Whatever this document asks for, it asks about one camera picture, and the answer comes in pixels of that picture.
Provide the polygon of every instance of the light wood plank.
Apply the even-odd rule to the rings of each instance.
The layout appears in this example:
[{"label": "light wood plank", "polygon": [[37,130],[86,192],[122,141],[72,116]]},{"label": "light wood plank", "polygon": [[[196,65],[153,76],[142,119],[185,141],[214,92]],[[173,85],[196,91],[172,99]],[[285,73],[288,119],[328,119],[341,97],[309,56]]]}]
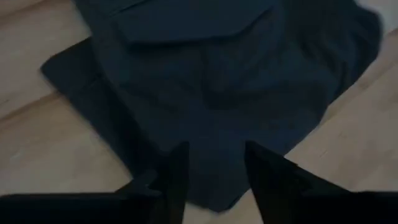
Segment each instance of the light wood plank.
[{"label": "light wood plank", "polygon": [[[287,157],[347,189],[398,190],[396,83],[398,65],[345,105]],[[369,178],[379,182],[370,182]]]},{"label": "light wood plank", "polygon": [[1,0],[0,17],[33,6],[41,1],[43,0]]},{"label": "light wood plank", "polygon": [[71,1],[45,1],[0,19],[0,118],[51,94],[39,71],[88,31]]},{"label": "light wood plank", "polygon": [[0,122],[0,194],[100,192],[130,176],[118,158],[59,96]]}]

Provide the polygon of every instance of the wooden floor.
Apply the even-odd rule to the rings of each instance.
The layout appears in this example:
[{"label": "wooden floor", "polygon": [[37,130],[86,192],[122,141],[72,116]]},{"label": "wooden floor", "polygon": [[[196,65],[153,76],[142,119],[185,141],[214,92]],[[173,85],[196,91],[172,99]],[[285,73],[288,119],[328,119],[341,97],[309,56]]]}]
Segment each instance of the wooden floor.
[{"label": "wooden floor", "polygon": [[[386,33],[398,1],[363,0]],[[131,177],[38,71],[51,55],[89,35],[68,0],[0,2],[0,195],[113,191]],[[329,108],[287,158],[350,190],[398,190],[398,31],[379,58]],[[261,223],[250,192],[215,215],[188,205],[185,223]]]}]

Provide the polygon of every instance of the dark fabric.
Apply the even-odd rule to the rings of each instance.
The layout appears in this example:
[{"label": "dark fabric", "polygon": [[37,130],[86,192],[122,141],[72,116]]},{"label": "dark fabric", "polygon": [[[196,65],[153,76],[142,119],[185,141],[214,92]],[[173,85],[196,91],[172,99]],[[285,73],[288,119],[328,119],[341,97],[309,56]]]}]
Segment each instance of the dark fabric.
[{"label": "dark fabric", "polygon": [[141,174],[161,158],[142,135],[96,63],[91,40],[53,56],[43,66],[47,79],[65,95],[111,146],[132,174]]},{"label": "dark fabric", "polygon": [[73,73],[86,80],[100,71],[103,90],[96,91],[104,93],[90,93],[96,105],[81,103],[85,113],[72,104],[107,129],[113,118],[90,110],[106,107],[102,97],[117,101],[123,109],[112,113],[123,111],[114,116],[128,122],[109,138],[123,142],[113,147],[122,156],[140,151],[128,138],[137,132],[125,128],[135,122],[160,151],[188,141],[188,200],[217,212],[249,188],[244,142],[289,152],[376,58],[381,39],[377,16],[353,0],[75,2],[92,41],[62,54],[76,57],[76,48],[89,51],[91,44],[90,59],[76,64],[98,64],[84,72],[87,65],[68,67],[59,57],[46,76],[62,89],[57,82]]}]

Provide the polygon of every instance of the clothing pile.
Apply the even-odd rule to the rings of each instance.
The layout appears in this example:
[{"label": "clothing pile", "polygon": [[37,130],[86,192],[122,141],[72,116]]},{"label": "clothing pile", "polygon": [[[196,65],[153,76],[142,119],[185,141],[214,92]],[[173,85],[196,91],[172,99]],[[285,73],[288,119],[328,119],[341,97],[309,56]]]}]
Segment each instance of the clothing pile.
[{"label": "clothing pile", "polygon": [[133,175],[188,141],[188,201],[216,212],[249,188],[244,142],[288,153],[376,58],[382,34],[354,0],[75,4],[92,36],[44,75]]}]

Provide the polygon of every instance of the folded shirt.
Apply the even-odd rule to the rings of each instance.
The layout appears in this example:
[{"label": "folded shirt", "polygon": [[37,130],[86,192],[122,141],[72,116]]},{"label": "folded shirt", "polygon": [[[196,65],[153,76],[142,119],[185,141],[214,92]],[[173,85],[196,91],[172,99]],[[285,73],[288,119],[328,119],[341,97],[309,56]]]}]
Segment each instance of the folded shirt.
[{"label": "folded shirt", "polygon": [[[139,130],[131,136],[159,151],[188,141],[188,200],[217,212],[249,188],[244,142],[288,153],[376,58],[382,33],[377,15],[352,0],[75,2],[92,32],[80,47],[96,63],[70,72],[97,71],[119,117]],[[150,164],[156,153],[121,132],[108,136],[122,135],[113,148],[140,163],[128,167]]]}]

